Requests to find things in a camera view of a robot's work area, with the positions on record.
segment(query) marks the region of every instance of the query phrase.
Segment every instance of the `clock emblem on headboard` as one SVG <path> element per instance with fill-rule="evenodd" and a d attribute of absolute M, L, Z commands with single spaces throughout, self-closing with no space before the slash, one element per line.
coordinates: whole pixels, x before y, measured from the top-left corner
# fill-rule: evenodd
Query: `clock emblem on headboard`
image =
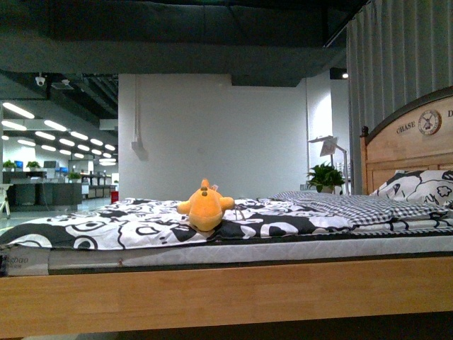
<path fill-rule="evenodd" d="M 434 135 L 442 124 L 442 116 L 436 110 L 428 110 L 418 119 L 418 129 L 424 135 Z"/>

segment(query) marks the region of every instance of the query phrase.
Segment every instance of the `patterned pillow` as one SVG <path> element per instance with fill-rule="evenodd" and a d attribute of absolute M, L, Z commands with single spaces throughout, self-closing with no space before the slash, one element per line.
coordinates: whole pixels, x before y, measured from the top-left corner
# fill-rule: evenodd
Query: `patterned pillow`
<path fill-rule="evenodd" d="M 453 171 L 398 172 L 371 196 L 453 208 Z"/>

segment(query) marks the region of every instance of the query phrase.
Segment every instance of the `stuffed animal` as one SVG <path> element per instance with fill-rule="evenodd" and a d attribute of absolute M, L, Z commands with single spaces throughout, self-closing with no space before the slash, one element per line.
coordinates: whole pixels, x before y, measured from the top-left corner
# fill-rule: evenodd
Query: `stuffed animal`
<path fill-rule="evenodd" d="M 191 225 L 202 232 L 209 232 L 220 224 L 225 210 L 233 208 L 234 199 L 220 195 L 217 187 L 210 188 L 209 181 L 204 178 L 201 188 L 189 200 L 178 204 L 178 213 L 188 214 Z"/>

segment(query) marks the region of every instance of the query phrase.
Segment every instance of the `bed post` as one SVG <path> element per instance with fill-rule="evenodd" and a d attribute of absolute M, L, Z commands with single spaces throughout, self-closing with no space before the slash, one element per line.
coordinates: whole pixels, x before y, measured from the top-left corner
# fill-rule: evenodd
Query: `bed post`
<path fill-rule="evenodd" d="M 362 127 L 362 134 L 360 135 L 360 154 L 362 163 L 362 193 L 368 195 L 368 171 L 367 171 L 367 145 L 365 144 L 365 138 L 368 136 L 368 127 Z"/>

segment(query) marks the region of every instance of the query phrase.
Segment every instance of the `patterned duvet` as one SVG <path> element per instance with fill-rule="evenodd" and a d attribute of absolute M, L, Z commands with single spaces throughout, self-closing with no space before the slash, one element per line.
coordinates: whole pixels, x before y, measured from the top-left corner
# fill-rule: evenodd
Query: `patterned duvet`
<path fill-rule="evenodd" d="M 127 198 L 91 212 L 40 218 L 0 236 L 0 247 L 121 250 L 207 242 L 248 242 L 288 236 L 450 229 L 452 210 L 371 196 L 286 192 L 265 200 L 236 200 L 210 232 L 199 232 L 179 201 Z"/>

